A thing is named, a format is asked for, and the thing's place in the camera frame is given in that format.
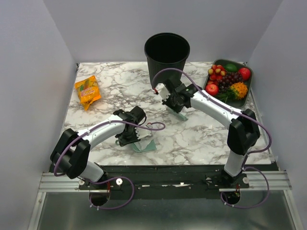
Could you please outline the white tissue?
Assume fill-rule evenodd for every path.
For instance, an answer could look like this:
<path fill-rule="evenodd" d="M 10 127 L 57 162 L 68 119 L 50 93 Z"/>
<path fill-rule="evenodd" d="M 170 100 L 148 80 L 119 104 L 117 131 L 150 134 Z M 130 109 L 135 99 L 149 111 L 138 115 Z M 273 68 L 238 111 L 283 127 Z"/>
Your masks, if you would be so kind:
<path fill-rule="evenodd" d="M 151 143 L 153 140 L 152 137 L 142 138 L 139 142 L 140 150 L 144 150 L 147 148 L 147 146 Z"/>

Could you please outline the green plastic dustpan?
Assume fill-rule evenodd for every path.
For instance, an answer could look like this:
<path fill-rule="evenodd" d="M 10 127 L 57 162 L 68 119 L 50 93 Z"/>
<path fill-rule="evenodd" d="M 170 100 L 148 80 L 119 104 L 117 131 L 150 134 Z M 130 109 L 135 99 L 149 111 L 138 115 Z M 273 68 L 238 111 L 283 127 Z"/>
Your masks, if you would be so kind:
<path fill-rule="evenodd" d="M 128 146 L 138 153 L 157 150 L 156 143 L 152 138 L 129 143 Z"/>

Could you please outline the green hand brush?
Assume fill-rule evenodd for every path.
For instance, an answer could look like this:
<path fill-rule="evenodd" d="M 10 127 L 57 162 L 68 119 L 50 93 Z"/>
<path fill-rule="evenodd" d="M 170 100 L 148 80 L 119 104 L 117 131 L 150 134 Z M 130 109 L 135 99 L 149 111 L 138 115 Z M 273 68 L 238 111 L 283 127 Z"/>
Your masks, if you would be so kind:
<path fill-rule="evenodd" d="M 185 117 L 184 115 L 182 115 L 181 113 L 177 113 L 176 111 L 174 111 L 173 109 L 167 107 L 166 108 L 168 112 L 170 112 L 172 115 L 174 115 L 178 120 L 180 121 L 187 121 L 188 118 Z"/>

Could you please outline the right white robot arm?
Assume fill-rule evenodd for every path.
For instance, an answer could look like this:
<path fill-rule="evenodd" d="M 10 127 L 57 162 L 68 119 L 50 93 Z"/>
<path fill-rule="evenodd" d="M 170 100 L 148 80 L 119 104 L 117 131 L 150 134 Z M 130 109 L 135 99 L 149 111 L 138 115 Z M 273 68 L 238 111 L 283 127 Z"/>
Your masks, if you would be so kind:
<path fill-rule="evenodd" d="M 200 90 L 196 84 L 185 86 L 182 82 L 175 88 L 167 80 L 159 83 L 154 89 L 162 98 L 162 104 L 176 113 L 183 107 L 202 111 L 217 120 L 228 130 L 227 145 L 230 149 L 228 159 L 221 172 L 221 183 L 230 188 L 238 182 L 242 173 L 248 151 L 260 137 L 255 113 L 247 109 L 240 111 L 211 97 L 206 91 Z"/>

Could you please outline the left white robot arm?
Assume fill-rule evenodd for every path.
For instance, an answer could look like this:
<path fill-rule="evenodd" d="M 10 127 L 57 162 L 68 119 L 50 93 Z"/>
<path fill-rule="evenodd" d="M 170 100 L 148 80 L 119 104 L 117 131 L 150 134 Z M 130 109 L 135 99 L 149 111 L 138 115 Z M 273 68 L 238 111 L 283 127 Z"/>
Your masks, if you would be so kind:
<path fill-rule="evenodd" d="M 90 151 L 110 137 L 117 138 L 120 146 L 140 141 L 136 128 L 145 118 L 143 109 L 136 106 L 129 112 L 116 110 L 107 120 L 83 130 L 66 129 L 50 156 L 54 175 L 81 177 L 95 189 L 102 189 L 106 185 L 105 171 L 88 160 Z"/>

